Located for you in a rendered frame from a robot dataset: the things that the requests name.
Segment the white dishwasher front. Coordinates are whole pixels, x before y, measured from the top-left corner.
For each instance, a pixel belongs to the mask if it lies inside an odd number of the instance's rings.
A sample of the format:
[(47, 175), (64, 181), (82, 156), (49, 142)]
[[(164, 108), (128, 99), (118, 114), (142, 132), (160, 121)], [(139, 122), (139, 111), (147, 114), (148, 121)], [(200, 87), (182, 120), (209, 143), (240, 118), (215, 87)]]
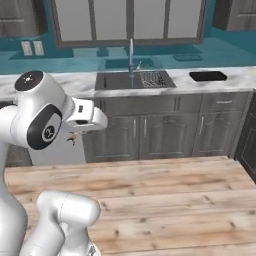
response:
[(73, 165), (85, 163), (82, 136), (78, 135), (75, 142), (70, 141), (70, 137), (70, 133), (60, 132), (47, 148), (43, 150), (29, 149), (33, 165)]

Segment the grey panel under sink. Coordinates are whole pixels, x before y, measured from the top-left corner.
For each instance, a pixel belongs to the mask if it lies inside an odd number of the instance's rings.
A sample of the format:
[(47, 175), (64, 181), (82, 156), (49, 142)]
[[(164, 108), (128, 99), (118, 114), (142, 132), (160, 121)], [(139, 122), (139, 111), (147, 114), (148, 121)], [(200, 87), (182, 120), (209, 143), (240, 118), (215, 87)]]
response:
[(198, 113), (201, 94), (127, 96), (95, 99), (95, 105), (109, 116), (160, 113)]

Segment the white wall socket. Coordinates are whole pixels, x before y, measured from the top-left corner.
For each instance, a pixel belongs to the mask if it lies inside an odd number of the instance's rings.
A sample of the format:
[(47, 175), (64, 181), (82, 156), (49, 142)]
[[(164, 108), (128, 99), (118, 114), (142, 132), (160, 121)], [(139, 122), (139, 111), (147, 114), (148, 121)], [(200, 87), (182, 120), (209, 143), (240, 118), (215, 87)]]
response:
[(22, 41), (21, 46), (22, 46), (23, 54), (25, 56), (32, 56), (33, 55), (32, 48), (31, 48), (31, 45), (30, 45), (29, 41)]
[(43, 56), (44, 55), (44, 48), (41, 41), (34, 41), (34, 51), (37, 56)]

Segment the window with grey frame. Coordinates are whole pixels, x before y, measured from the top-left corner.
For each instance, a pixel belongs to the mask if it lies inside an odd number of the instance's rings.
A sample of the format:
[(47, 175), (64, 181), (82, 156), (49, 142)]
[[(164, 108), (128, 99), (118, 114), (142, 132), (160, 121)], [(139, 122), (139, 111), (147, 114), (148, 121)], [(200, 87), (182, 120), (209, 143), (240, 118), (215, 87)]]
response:
[(209, 0), (48, 0), (60, 47), (198, 44)]

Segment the grey wall cupboard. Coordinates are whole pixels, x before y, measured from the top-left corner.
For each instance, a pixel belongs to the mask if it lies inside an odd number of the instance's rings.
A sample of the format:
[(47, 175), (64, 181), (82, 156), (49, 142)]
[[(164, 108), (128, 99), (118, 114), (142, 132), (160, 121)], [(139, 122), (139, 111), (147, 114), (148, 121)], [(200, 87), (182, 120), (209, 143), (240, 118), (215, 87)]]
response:
[(225, 31), (256, 31), (256, 0), (216, 0), (212, 26)]
[(47, 30), (43, 0), (0, 0), (0, 37), (34, 37)]

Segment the black tray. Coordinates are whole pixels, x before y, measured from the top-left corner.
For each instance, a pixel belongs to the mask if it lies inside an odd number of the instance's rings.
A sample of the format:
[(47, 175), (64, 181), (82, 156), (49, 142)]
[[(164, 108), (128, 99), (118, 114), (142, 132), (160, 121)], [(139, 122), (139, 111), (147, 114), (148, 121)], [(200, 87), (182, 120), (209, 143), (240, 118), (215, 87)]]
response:
[(227, 80), (227, 76), (220, 71), (190, 72), (189, 75), (196, 82), (226, 81)]

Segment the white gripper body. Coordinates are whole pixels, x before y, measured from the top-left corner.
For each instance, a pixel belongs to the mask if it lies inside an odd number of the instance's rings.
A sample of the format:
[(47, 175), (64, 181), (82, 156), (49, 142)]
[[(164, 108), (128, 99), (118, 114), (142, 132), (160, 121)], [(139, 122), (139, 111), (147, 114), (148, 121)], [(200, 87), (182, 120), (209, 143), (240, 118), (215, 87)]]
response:
[(89, 131), (104, 130), (107, 128), (108, 118), (98, 107), (94, 108), (92, 120), (88, 124)]

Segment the silver tap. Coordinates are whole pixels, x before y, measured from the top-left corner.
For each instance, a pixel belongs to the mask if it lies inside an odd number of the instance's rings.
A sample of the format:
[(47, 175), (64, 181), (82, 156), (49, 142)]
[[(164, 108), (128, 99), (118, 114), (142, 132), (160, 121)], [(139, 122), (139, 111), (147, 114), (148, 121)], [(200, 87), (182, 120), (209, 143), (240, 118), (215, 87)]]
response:
[(142, 61), (139, 62), (137, 66), (134, 65), (133, 62), (134, 57), (134, 40), (133, 38), (130, 38), (130, 44), (129, 44), (129, 76), (130, 78), (134, 77), (134, 72), (140, 70), (140, 66)]

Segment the dark grey side cupboard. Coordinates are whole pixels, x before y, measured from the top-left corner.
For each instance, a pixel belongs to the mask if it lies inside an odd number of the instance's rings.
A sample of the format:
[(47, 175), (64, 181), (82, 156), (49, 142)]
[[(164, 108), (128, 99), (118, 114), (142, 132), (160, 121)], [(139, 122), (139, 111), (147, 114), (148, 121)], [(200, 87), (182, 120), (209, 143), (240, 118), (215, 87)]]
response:
[(256, 93), (253, 94), (250, 103), (235, 159), (240, 162), (256, 184)]

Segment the grey drawer front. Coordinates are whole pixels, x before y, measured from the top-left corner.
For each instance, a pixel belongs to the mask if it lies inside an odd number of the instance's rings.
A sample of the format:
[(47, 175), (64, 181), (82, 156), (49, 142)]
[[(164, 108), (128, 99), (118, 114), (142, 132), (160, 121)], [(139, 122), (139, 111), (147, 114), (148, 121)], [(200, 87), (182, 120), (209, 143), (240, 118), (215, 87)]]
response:
[(227, 92), (204, 94), (202, 112), (242, 111), (247, 101), (247, 92)]

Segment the dark grey sink basin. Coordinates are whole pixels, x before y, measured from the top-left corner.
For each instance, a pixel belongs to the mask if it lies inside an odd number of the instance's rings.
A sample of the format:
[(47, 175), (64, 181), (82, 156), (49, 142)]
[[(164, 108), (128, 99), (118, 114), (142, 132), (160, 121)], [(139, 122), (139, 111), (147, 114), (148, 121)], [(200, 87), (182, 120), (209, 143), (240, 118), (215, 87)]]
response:
[(134, 77), (130, 78), (128, 72), (105, 72), (98, 73), (96, 77), (95, 90), (123, 90), (123, 89), (161, 89), (175, 88), (176, 85), (165, 70), (157, 70), (164, 79), (166, 85), (163, 87), (144, 87), (140, 73), (143, 71), (135, 71)]

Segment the grey cupboard door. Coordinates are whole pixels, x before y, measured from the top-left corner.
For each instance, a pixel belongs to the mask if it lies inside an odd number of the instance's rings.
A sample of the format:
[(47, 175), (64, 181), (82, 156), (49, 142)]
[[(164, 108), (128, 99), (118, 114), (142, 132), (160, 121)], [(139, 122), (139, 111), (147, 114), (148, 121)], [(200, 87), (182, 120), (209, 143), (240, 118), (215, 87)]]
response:
[[(204, 116), (204, 125), (199, 136), (202, 116)], [(241, 117), (240, 111), (201, 114), (192, 155), (195, 157), (228, 155)]]
[[(144, 119), (147, 136), (144, 138)], [(143, 116), (140, 122), (140, 158), (190, 157), (197, 129), (197, 114)]]
[[(136, 138), (133, 120), (136, 118)], [(104, 130), (90, 131), (83, 136), (85, 160), (90, 162), (137, 160), (139, 155), (139, 118), (108, 117)]]

